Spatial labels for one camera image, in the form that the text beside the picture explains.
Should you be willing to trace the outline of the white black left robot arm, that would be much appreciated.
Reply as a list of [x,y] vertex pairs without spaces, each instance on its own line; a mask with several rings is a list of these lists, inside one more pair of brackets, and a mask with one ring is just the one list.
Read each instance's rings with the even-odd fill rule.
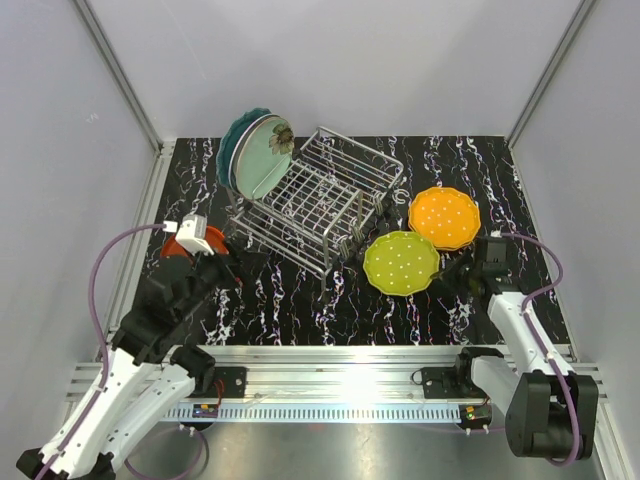
[[24,451],[17,469],[29,479],[112,479],[147,433],[180,401],[244,394],[244,367],[216,367],[186,342],[188,320],[217,289],[251,280],[244,255],[169,256],[145,281],[121,320],[105,364],[76,410],[40,448]]

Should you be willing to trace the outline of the light green flower plate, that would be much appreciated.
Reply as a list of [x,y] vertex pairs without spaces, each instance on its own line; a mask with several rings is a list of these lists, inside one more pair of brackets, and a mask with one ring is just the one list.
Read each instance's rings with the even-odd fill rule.
[[289,170],[294,140],[290,123],[278,115],[250,124],[233,156],[235,188],[245,199],[259,200],[278,185]]

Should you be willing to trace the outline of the lime green dotted plate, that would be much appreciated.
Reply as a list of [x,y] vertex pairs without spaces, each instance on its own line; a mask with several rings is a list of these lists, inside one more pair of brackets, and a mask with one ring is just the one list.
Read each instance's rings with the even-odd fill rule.
[[381,293],[407,297],[426,290],[440,267],[440,255],[415,232],[393,231],[377,238],[365,251],[363,270]]

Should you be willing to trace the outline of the teal scalloped plate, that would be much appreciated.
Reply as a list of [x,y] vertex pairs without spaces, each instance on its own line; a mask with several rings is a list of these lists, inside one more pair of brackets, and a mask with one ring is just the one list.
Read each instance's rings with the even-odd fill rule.
[[240,140],[242,134],[250,125],[265,115],[271,114],[268,108],[254,108],[245,112],[242,116],[234,120],[222,138],[216,155],[216,173],[218,183],[223,187],[230,187],[229,166],[233,156],[233,151]]

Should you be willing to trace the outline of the orange dotted scalloped plate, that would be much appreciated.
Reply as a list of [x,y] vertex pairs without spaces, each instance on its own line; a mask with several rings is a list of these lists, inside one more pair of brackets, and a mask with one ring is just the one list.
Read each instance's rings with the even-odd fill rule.
[[481,224],[480,211],[470,196],[450,187],[431,187],[410,203],[408,224],[456,220]]

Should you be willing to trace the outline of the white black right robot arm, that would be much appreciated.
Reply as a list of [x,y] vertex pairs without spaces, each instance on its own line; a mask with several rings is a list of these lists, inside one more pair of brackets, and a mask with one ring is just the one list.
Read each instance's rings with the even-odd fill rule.
[[421,386],[426,397],[486,401],[503,414],[515,456],[568,466],[592,455],[599,390],[564,359],[537,318],[532,302],[547,290],[526,294],[512,277],[508,251],[515,237],[479,237],[470,252],[434,276],[480,303],[511,356],[464,347],[452,365],[422,368]]

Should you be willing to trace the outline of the white plate green rim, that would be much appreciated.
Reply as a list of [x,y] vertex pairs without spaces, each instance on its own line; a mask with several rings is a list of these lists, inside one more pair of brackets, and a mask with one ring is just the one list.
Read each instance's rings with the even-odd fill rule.
[[274,152],[286,123],[271,113],[254,121],[242,134],[229,166],[230,186],[236,193],[258,199],[276,185],[291,160],[290,153]]

